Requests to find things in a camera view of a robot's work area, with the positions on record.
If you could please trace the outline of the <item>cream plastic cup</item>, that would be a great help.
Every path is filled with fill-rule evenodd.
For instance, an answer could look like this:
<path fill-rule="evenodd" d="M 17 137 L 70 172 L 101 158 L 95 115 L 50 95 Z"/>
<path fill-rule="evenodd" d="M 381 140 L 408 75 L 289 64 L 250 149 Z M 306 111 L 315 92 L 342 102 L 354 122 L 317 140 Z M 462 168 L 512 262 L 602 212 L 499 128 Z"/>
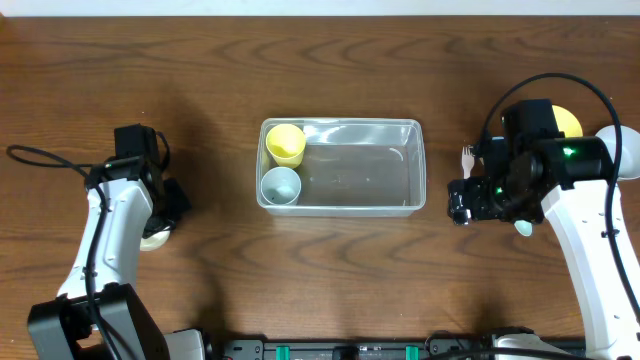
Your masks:
<path fill-rule="evenodd" d="M 169 228 L 163 231 L 157 232 L 148 238 L 142 238 L 140 243 L 140 250 L 143 252 L 150 252 L 162 247 L 169 239 L 171 230 Z"/>

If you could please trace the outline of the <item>grey plastic cup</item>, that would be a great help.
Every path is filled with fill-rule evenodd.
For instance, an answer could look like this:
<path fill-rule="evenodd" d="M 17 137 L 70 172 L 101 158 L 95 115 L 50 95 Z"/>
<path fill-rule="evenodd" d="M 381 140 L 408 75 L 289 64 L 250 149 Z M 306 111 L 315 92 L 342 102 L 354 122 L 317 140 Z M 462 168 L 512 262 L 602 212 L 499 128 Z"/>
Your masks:
<path fill-rule="evenodd" d="M 260 192 L 270 205 L 296 205 L 302 183 L 297 172 L 288 167 L 274 167 L 260 181 Z"/>

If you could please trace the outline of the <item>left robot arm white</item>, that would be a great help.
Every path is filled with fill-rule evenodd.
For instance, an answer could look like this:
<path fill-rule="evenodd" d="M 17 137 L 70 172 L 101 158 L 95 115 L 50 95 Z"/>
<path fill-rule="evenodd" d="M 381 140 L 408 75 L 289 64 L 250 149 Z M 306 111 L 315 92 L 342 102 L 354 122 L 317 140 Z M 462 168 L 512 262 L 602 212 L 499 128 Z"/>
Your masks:
<path fill-rule="evenodd" d="M 200 331 L 162 333 L 135 291 L 143 233 L 162 205 L 156 164 L 138 155 L 86 177 L 89 215 L 72 270 L 56 299 L 28 316 L 39 358 L 205 358 Z"/>

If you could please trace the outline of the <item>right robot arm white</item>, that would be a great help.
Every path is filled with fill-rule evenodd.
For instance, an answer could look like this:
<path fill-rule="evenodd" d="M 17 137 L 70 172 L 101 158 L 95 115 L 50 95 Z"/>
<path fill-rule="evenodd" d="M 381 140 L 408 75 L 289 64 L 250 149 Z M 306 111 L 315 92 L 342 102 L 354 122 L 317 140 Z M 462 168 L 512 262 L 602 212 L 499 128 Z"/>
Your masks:
<path fill-rule="evenodd" d="M 493 139 L 485 175 L 448 185 L 457 225 L 548 221 L 578 298 L 586 355 L 639 356 L 639 262 L 626 230 L 614 165 L 597 137 Z"/>

